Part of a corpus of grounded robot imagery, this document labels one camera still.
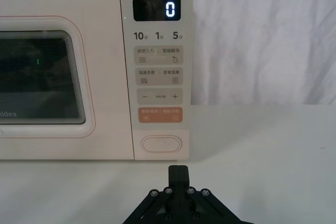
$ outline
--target wrinkled fabric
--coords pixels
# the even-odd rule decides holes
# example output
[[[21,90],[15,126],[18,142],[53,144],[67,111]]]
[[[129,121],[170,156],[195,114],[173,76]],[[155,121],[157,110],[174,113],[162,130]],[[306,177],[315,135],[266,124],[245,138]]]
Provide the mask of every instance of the wrinkled fabric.
[[[335,104],[336,0],[194,0],[193,104]]]

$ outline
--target screw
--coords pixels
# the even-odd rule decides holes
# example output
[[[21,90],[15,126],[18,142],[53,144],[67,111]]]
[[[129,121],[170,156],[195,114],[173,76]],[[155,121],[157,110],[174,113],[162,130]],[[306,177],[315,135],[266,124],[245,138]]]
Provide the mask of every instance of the screw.
[[[173,190],[171,188],[167,188],[164,192],[166,194],[171,194],[173,192]]]
[[[198,212],[193,213],[193,219],[194,220],[199,220],[200,214]]]
[[[194,192],[195,192],[195,190],[192,187],[189,187],[187,189],[187,193],[189,193],[189,194],[193,194]]]
[[[151,191],[151,196],[152,197],[156,197],[158,195],[158,192],[157,191]]]
[[[166,214],[164,217],[166,220],[171,220],[173,216],[171,214]]]
[[[203,196],[208,196],[209,194],[210,194],[210,192],[206,189],[202,191]]]

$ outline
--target number 0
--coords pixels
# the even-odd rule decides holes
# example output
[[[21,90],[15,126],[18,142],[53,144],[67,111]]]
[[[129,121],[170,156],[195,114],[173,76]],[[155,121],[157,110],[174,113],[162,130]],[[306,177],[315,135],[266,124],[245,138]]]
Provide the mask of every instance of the number 0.
[[[166,16],[171,18],[175,16],[175,4],[174,2],[166,3]]]

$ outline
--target orange button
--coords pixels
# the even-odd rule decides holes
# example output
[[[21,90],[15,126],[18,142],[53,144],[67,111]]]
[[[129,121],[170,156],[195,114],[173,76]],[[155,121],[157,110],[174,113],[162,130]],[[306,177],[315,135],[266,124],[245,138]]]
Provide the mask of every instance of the orange button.
[[[181,107],[139,108],[140,123],[181,123],[183,109]]]

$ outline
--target white microwave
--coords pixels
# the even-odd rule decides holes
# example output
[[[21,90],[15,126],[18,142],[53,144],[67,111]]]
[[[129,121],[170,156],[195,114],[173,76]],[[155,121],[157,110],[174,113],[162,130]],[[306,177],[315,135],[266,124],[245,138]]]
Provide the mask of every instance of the white microwave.
[[[185,159],[193,0],[0,0],[0,159]]]

